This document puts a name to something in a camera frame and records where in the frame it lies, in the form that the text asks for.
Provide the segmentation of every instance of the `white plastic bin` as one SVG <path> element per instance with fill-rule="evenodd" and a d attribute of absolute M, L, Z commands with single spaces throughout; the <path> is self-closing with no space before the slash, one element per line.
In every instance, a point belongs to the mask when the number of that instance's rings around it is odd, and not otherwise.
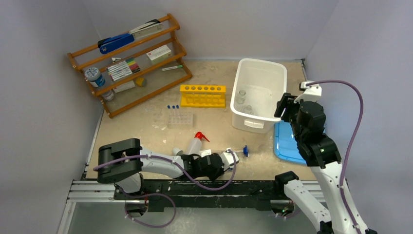
<path fill-rule="evenodd" d="M 245 90 L 245 102 L 235 101 L 240 90 Z M 254 133 L 267 133 L 274 124 L 277 101 L 287 91 L 287 69 L 279 63 L 258 59 L 242 59 L 238 64 L 231 97 L 232 126 Z M 253 114 L 243 113 L 244 107 L 252 106 Z"/>

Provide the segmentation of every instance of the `blue tray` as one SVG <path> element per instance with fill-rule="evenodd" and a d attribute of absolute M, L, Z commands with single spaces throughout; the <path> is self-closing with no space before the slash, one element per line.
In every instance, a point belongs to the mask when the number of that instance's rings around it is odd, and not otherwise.
<path fill-rule="evenodd" d="M 285 161 L 304 164 L 297 149 L 297 142 L 294 139 L 293 130 L 289 123 L 281 121 L 274 124 L 274 153 L 275 155 Z"/>

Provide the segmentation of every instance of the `wooden rack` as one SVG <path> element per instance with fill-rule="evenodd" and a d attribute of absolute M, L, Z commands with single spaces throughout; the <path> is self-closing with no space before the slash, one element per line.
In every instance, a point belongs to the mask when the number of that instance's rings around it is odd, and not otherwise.
<path fill-rule="evenodd" d="M 152 51 L 152 50 L 154 50 L 154 49 L 156 49 L 156 48 L 158 48 L 158 47 L 161 47 L 161 46 L 166 45 L 166 44 L 168 44 L 168 43 L 172 43 L 174 54 L 173 54 L 173 56 L 169 57 L 168 59 L 166 59 L 166 60 L 164 60 L 164 61 L 162 61 L 162 62 L 160 62 L 160 63 L 157 63 L 157 64 L 155 64 L 155 65 L 152 65 L 152 66 L 150 66 L 150 67 L 141 68 L 141 69 L 142 69 L 141 71 L 139 71 L 139 72 L 137 72 L 137 73 L 134 73 L 134 74 L 132 74 L 132 75 L 130 75 L 130 76 L 122 79 L 122 80 L 116 81 L 114 84 L 109 85 L 109 86 L 107 86 L 107 87 L 105 87 L 105 88 L 103 88 L 103 89 L 99 89 L 99 90 L 97 90 L 96 88 L 94 88 L 94 87 L 86 80 L 86 78 L 85 78 L 86 83 L 87 83 L 88 87 L 90 88 L 92 94 L 93 94 L 95 97 L 98 97 L 98 98 L 100 99 L 100 102 L 102 103 L 103 108 L 105 109 L 106 113 L 108 114 L 108 116 L 109 116 L 110 118 L 112 118 L 112 117 L 114 117 L 114 116 L 116 116 L 116 115 L 118 115 L 118 114 L 120 114 L 120 113 L 122 113 L 122 112 L 124 112 L 124 111 L 126 111 L 126 110 L 128 110 L 128 109 L 130 109 L 130 108 L 132 108 L 133 106 L 136 106 L 137 104 L 142 103 L 142 102 L 148 100 L 149 98 L 152 98 L 152 97 L 154 97 L 155 95 L 158 95 L 158 94 L 160 94 L 161 92 L 163 92 L 163 91 L 165 91 L 165 90 L 167 90 L 167 89 L 170 89 L 170 88 L 172 88 L 173 86 L 175 86 L 175 85 L 177 85 L 177 84 L 179 84 L 179 83 L 182 83 L 183 81 L 185 81 L 185 80 L 187 80 L 187 79 L 189 79 L 189 78 L 192 77 L 191 71 L 188 69 L 188 67 L 185 65 L 184 61 L 182 60 L 182 57 L 183 57 L 183 56 L 186 56 L 186 55 L 187 55 L 187 52 L 186 52 L 185 48 L 179 43 L 179 41 L 178 41 L 178 39 L 177 39 L 177 37 L 176 37 L 176 34 L 175 34 L 175 30 L 179 30 L 179 29 L 180 29 L 180 26 L 179 26 L 178 21 L 177 21 L 171 14 L 168 14 L 168 15 L 166 15 L 165 17 L 162 17 L 162 18 L 160 18 L 160 19 L 158 19 L 158 20 L 159 20 L 160 22 L 164 22 L 164 21 L 167 21 L 167 20 L 168 20 L 168 21 L 169 21 L 169 28 L 166 28 L 166 29 L 164 29 L 163 31 L 158 32 L 158 33 L 156 33 L 156 34 L 147 36 L 147 37 L 145 37 L 145 38 L 143 38 L 143 39 L 141 39 L 141 40 L 134 41 L 134 42 L 132 42 L 132 43 L 130 43 L 130 44 L 127 44 L 127 45 L 125 45 L 125 46 L 123 46 L 123 47 L 120 47 L 120 48 L 117 49 L 117 50 L 114 50 L 114 51 L 109 52 L 109 53 L 107 53 L 107 54 L 105 54 L 105 55 L 102 55 L 102 56 L 100 56 L 100 57 L 97 57 L 97 58 L 95 58 L 95 59 L 92 59 L 92 60 L 90 60 L 90 61 L 88 61 L 88 62 L 85 62 L 85 63 L 83 63 L 83 64 L 78 64 L 78 63 L 76 62 L 75 58 L 78 57 L 78 56 L 80 56 L 80 55 L 82 55 L 82 54 L 85 54 L 85 53 L 88 53 L 88 52 L 90 52 L 90 51 L 93 51 L 93 50 L 97 49 L 97 48 L 98 48 L 98 47 L 97 47 L 97 44 L 91 45 L 91 46 L 89 46 L 89 47 L 86 47 L 86 48 L 81 49 L 81 50 L 79 50 L 79 51 L 76 51 L 76 52 L 74 52 L 74 53 L 67 53 L 67 56 L 69 57 L 70 63 L 72 64 L 73 68 L 74 68 L 76 71 L 80 72 L 82 75 L 84 75 L 83 69 L 85 69 L 85 68 L 89 68 L 90 66 L 92 66 L 92 65 L 94 65 L 94 64 L 96 64 L 96 63 L 98 63 L 98 62 L 101 62 L 101 61 L 103 61 L 103 60 L 105 60 L 105 59 L 110 59 L 111 57 L 113 57 L 113 56 L 115 56 L 115 55 L 117 55 L 117 54 L 119 54 L 119 53 L 128 51 L 128 50 L 130 50 L 130 49 L 132 49 L 132 48 L 134 48 L 134 47 L 136 47 L 136 46 L 138 46 L 138 45 L 141 45 L 141 44 L 143 44 L 143 43 L 145 43 L 145 42 L 148 42 L 148 41 L 150 41 L 150 40 L 152 40 L 152 39 L 158 38 L 158 37 L 160 37 L 160 36 L 162 36 L 162 35 L 165 35 L 165 34 L 168 34 L 168 33 L 170 34 L 170 38 L 169 38 L 169 39 L 164 40 L 164 41 L 162 41 L 162 42 L 160 42 L 160 43 L 158 43 L 158 44 L 156 44 L 156 45 L 153 45 L 153 46 L 151 46 L 151 47 L 148 47 L 147 49 L 144 49 L 144 50 L 142 50 L 142 51 L 139 51 L 139 52 L 137 52 L 137 53 L 135 53 L 135 54 L 132 54 L 132 55 L 130 55 L 130 56 L 127 56 L 127 57 L 123 58 L 121 61 L 123 61 L 123 60 L 125 60 L 125 59 L 128 59 L 128 58 L 132 58 L 132 57 L 136 58 L 136 57 L 139 57 L 139 56 L 141 56 L 141 55 L 145 55 L 146 53 L 148 53 L 148 52 L 150 52 L 150 51 Z M 111 90 L 111 89 L 113 89 L 113 88 L 116 88 L 117 86 L 119 86 L 119 85 L 121 85 L 121 84 L 124 84 L 124 83 L 129 82 L 129 81 L 131 81 L 131 80 L 134 80 L 134 79 L 136 79 L 136 78 L 138 78 L 138 77 L 140 77 L 140 76 L 143 76 L 143 75 L 145 75 L 145 74 L 147 74 L 147 73 L 149 73 L 149 72 L 152 72 L 152 71 L 154 71 L 154 70 L 156 70 L 156 69 L 160 69 L 160 67 L 162 67 L 162 66 L 164 66 L 164 65 L 166 65 L 166 64 L 168 64 L 168 63 L 170 63 L 170 62 L 173 62 L 173 61 L 176 61 L 178 64 L 182 65 L 184 71 L 186 72 L 186 75 L 185 75 L 185 76 L 183 76 L 182 78 L 179 78 L 179 79 L 173 81 L 172 83 L 170 83 L 170 84 L 168 84 L 168 85 L 165 85 L 165 86 L 163 86 L 163 87 L 161 87 L 161 88 L 159 88 L 159 89 L 157 89 L 157 90 L 155 90 L 155 91 L 153 91 L 153 92 L 151 92 L 151 93 L 149 93 L 149 94 L 147 94 L 147 95 L 145 95 L 145 96 L 143 96 L 143 97 L 141 97 L 141 98 L 133 101 L 132 103 L 129 103 L 129 104 L 127 104 L 127 105 L 124 105 L 123 107 L 121 107 L 121 108 L 119 108 L 119 109 L 117 109 L 117 110 L 114 110 L 114 111 L 112 111 L 112 112 L 109 110 L 106 101 L 105 101 L 105 100 L 103 99 L 103 97 L 101 96 L 103 93 L 105 93 L 105 92 L 107 92 L 107 91 L 109 91 L 109 90 Z M 108 64 L 107 66 L 104 66 L 104 67 L 100 68 L 99 70 L 100 70 L 101 73 L 104 73 L 104 72 L 106 72 L 106 68 L 107 68 L 107 67 L 112 66 L 113 64 L 116 64 L 116 63 Z"/>

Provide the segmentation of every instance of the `test tube rack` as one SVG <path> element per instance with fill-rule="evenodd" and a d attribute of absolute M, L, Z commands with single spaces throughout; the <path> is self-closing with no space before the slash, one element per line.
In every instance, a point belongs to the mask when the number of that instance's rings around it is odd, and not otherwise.
<path fill-rule="evenodd" d="M 181 107 L 225 108 L 224 85 L 182 84 Z"/>

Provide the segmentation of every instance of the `bin handle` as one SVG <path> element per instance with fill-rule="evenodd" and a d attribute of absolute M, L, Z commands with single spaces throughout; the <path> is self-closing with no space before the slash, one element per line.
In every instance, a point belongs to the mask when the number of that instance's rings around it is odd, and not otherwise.
<path fill-rule="evenodd" d="M 244 119 L 244 124 L 251 128 L 264 128 L 264 121 L 256 120 L 256 119 Z"/>

